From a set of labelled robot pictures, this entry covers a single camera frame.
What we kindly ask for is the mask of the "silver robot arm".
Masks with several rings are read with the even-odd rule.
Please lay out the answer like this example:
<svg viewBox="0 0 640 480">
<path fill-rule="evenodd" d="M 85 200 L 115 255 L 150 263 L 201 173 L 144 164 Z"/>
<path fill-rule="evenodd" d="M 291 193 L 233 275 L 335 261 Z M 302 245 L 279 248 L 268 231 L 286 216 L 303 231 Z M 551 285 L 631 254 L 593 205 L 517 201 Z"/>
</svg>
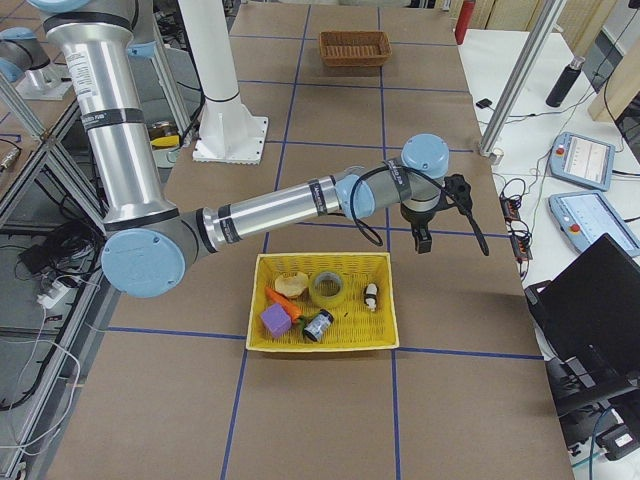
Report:
<svg viewBox="0 0 640 480">
<path fill-rule="evenodd" d="M 25 100 L 62 101 L 72 88 L 67 67 L 55 64 L 24 27 L 1 32 L 1 73 Z"/>
<path fill-rule="evenodd" d="M 449 149 L 438 136 L 410 138 L 375 169 L 351 168 L 216 209 L 183 213 L 163 194 L 128 53 L 153 19 L 143 1 L 39 1 L 47 38 L 63 53 L 109 210 L 101 266 L 133 297 L 176 287 L 198 259 L 247 237 L 333 212 L 368 217 L 392 204 L 436 211 Z"/>
</svg>

